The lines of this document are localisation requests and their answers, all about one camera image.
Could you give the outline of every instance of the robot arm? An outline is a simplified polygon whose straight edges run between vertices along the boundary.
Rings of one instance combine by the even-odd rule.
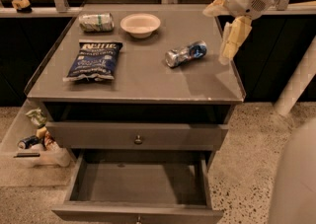
[[[235,21],[226,23],[224,28],[221,63],[226,64],[235,56],[252,29],[252,20],[260,18],[274,3],[275,0],[214,0],[203,10],[209,17],[218,16],[222,11],[235,17]]]

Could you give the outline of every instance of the drawer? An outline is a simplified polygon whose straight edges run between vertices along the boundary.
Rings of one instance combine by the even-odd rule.
[[[206,160],[199,151],[82,150],[63,220],[114,224],[212,224]]]
[[[62,147],[102,149],[218,150],[227,125],[184,123],[48,122]]]

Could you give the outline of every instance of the kettle chips bag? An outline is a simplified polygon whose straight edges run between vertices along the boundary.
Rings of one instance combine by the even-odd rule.
[[[122,43],[99,40],[79,40],[79,43],[79,53],[63,81],[114,79]]]

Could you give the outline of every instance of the small bowl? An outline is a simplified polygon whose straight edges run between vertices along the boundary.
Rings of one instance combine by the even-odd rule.
[[[150,14],[133,14],[123,18],[120,26],[135,38],[149,37],[160,26],[160,20]]]

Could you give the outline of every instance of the floor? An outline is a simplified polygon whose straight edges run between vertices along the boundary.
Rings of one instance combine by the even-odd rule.
[[[0,142],[18,111],[0,108]],[[208,174],[213,208],[224,210],[219,224],[267,223],[282,148],[295,128],[315,116],[316,103],[297,103],[287,116],[271,103],[236,107]],[[73,162],[25,168],[12,153],[1,152],[0,223],[65,223],[49,209],[62,202],[73,168]]]

